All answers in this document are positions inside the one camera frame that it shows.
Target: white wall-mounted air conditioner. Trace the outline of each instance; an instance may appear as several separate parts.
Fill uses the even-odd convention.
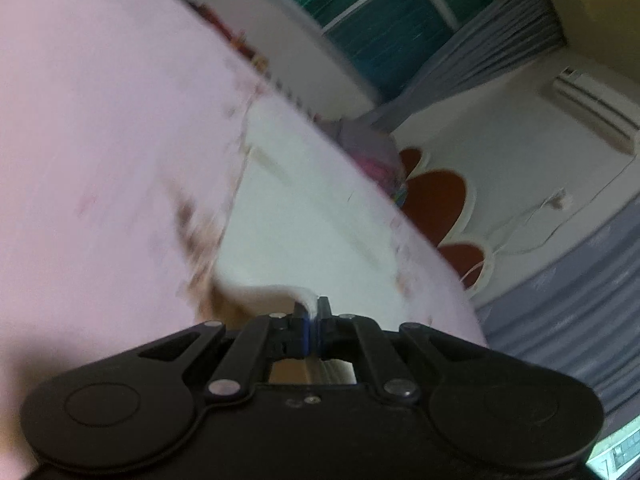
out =
[[[581,70],[565,68],[553,88],[572,103],[597,134],[629,155],[640,151],[640,105]]]

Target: blue-gray curtain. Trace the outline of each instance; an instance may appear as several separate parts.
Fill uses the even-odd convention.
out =
[[[602,436],[640,415],[640,195],[478,317],[491,348],[591,386]]]
[[[495,0],[434,54],[397,98],[362,119],[392,132],[434,102],[563,45],[562,27],[550,0]]]

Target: white wall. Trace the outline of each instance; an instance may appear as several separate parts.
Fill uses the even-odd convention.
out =
[[[419,144],[424,136],[432,168],[456,169],[477,187],[478,200],[465,232],[484,236],[492,226],[565,187],[574,196],[574,207],[567,213],[543,210],[513,236],[507,250],[535,246],[631,160],[545,95],[553,77],[568,65],[589,70],[640,102],[640,87],[629,79],[561,50],[481,89],[428,108],[420,120],[413,118],[411,127],[403,126],[395,134],[401,146]],[[491,281],[474,303],[483,304],[543,269],[639,190],[640,163],[635,162],[542,248],[521,256],[499,255]],[[491,241],[494,246],[500,243],[499,237]]]
[[[315,39],[269,0],[195,0],[211,6],[270,61],[271,72],[324,118],[357,117],[372,103]]]

